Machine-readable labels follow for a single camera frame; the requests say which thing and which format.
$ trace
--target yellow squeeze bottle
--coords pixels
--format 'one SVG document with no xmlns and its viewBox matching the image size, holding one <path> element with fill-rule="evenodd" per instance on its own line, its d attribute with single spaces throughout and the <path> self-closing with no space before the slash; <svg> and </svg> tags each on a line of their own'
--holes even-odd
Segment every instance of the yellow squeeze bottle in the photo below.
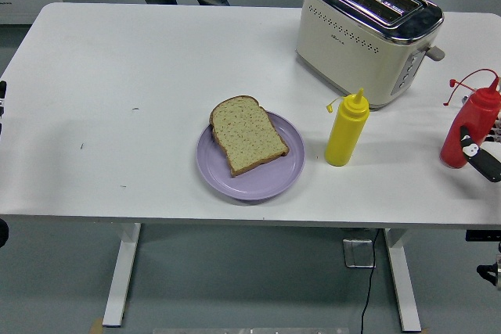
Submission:
<svg viewBox="0 0 501 334">
<path fill-rule="evenodd" d="M 332 112 L 331 105 L 327 107 L 329 112 Z M 337 108 L 336 120 L 327 142 L 328 163 L 334 166 L 344 166 L 348 163 L 368 117 L 369 102 L 363 96 L 363 88 L 360 88 L 357 94 L 343 98 Z"/>
</svg>

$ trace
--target purple plate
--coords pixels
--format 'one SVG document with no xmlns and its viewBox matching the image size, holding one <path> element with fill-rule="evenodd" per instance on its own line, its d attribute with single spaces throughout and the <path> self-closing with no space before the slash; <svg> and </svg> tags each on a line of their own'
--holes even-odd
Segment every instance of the purple plate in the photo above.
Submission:
<svg viewBox="0 0 501 334">
<path fill-rule="evenodd" d="M 289 146 L 288 154 L 234 178 L 229 172 L 225 154 L 212 137 L 212 126 L 202 132 L 196 146 L 196 163 L 214 189 L 234 199 L 268 199 L 288 189 L 299 177 L 305 165 L 303 138 L 283 117 L 270 112 L 268 115 Z"/>
</svg>

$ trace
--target bread crust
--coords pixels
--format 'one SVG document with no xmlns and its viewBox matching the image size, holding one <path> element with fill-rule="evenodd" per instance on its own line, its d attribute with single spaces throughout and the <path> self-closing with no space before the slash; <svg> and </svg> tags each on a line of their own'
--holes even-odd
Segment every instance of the bread crust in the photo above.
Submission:
<svg viewBox="0 0 501 334">
<path fill-rule="evenodd" d="M 251 164 L 249 164 L 249 165 L 247 165 L 245 167 L 242 167 L 242 168 L 240 168 L 238 170 L 234 169 L 234 167 L 232 165 L 232 161 L 230 160 L 230 157 L 229 157 L 229 152 L 228 152 L 227 148 L 224 146 L 224 142 L 222 142 L 220 140 L 220 138 L 218 137 L 218 125 L 214 123 L 214 112 L 217 111 L 221 106 L 223 106 L 227 102 L 233 101 L 235 99 L 251 99 L 252 101 L 255 102 L 255 104 L 259 108 L 259 110 L 263 111 L 264 114 L 266 114 L 266 116 L 268 118 L 268 121 L 269 121 L 269 123 L 272 126 L 273 131 L 279 137 L 280 141 L 282 142 L 282 144 L 283 144 L 283 146 L 285 148 L 284 151 L 277 151 L 276 153 L 268 155 L 266 158 L 261 158 L 259 160 L 255 160 L 253 163 L 251 163 Z M 237 96 L 234 96 L 232 98 L 226 99 L 225 101 L 219 103 L 211 111 L 211 115 L 209 116 L 209 123 L 212 126 L 212 135 L 214 137 L 214 140 L 218 143 L 218 145 L 221 147 L 222 151 L 224 152 L 224 154 L 226 156 L 226 161 L 228 163 L 228 166 L 229 166 L 230 173 L 231 173 L 232 177 L 235 177 L 235 176 L 241 175 L 241 174 L 243 174 L 245 172 L 248 172 L 248 171 L 250 171 L 250 170 L 252 170 L 252 169 L 254 169 L 257 166 L 260 166 L 262 164 L 272 162 L 273 160 L 276 160 L 277 158 L 279 158 L 281 156 L 286 156 L 289 153 L 289 151 L 290 151 L 289 146 L 286 144 L 285 140 L 283 140 L 282 136 L 276 131 L 275 126 L 273 125 L 273 122 L 271 121 L 271 119 L 270 119 L 268 113 L 266 112 L 266 110 L 262 106 L 259 105 L 259 102 L 257 101 L 256 98 L 254 98 L 254 97 L 252 97 L 250 95 L 237 95 Z"/>
</svg>

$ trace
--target ketchup bottle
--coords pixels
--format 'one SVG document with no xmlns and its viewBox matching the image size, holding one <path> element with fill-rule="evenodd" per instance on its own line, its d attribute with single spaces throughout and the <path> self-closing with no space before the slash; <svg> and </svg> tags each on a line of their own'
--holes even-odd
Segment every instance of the ketchup bottle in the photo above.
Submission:
<svg viewBox="0 0 501 334">
<path fill-rule="evenodd" d="M 440 152 L 440 159 L 445 164 L 450 167 L 461 168 L 467 163 L 460 142 L 460 128 L 462 126 L 468 129 L 471 139 L 477 145 L 480 145 L 491 131 L 492 125 L 501 110 L 501 95 L 497 91 L 498 83 L 499 77 L 496 75 L 496 79 L 488 88 L 480 88 L 474 91 L 458 112 Z M 450 84 L 452 87 L 455 84 L 466 86 L 462 81 L 458 82 L 456 80 L 451 80 Z"/>
</svg>

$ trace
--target toaster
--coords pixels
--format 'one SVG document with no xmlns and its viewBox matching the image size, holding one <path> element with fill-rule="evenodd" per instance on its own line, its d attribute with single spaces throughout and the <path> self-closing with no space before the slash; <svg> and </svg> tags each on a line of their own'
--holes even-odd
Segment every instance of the toaster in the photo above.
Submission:
<svg viewBox="0 0 501 334">
<path fill-rule="evenodd" d="M 297 54 L 343 94 L 364 88 L 372 110 L 412 84 L 444 21 L 428 0 L 304 0 Z"/>
</svg>

